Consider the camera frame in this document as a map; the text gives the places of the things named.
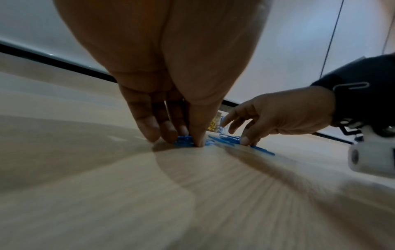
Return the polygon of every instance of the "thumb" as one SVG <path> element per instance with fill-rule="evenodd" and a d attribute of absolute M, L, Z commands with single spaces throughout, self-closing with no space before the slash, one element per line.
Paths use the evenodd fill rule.
<path fill-rule="evenodd" d="M 268 136 L 272 129 L 274 129 L 274 120 L 268 117 L 260 117 L 241 137 L 240 144 L 244 146 L 251 145 L 255 141 Z"/>
<path fill-rule="evenodd" d="M 189 135 L 197 147 L 204 146 L 204 136 L 210 122 L 218 112 L 221 100 L 209 105 L 189 104 Z"/>

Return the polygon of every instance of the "table surface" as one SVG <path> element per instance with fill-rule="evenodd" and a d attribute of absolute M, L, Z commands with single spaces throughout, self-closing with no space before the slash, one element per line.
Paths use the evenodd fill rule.
<path fill-rule="evenodd" d="M 1 249 L 395 249 L 395 183 L 349 170 L 348 145 L 152 144 L 126 105 L 66 98 L 55 75 L 50 94 L 0 88 Z"/>

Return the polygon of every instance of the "hand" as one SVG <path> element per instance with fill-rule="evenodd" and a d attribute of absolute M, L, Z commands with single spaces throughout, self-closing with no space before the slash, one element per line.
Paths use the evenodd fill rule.
<path fill-rule="evenodd" d="M 149 141 L 204 134 L 246 67 L 268 0 L 55 0 L 79 42 L 118 81 Z"/>
<path fill-rule="evenodd" d="M 246 120 L 240 144 L 256 145 L 268 135 L 301 135 L 329 126 L 335 112 L 335 94 L 320 86 L 257 96 L 235 107 L 221 122 L 233 134 Z"/>

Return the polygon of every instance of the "white mount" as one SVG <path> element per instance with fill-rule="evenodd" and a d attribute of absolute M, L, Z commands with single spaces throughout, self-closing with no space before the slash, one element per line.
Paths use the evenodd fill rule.
<path fill-rule="evenodd" d="M 395 138 L 384 138 L 370 126 L 361 128 L 364 141 L 349 149 L 349 167 L 360 173 L 395 178 Z"/>

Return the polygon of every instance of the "black sleeve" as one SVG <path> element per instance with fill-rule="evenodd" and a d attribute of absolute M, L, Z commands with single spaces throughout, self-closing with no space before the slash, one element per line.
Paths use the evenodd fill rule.
<path fill-rule="evenodd" d="M 334 91 L 333 124 L 359 121 L 378 127 L 395 126 L 395 55 L 366 58 L 343 66 L 312 86 Z"/>

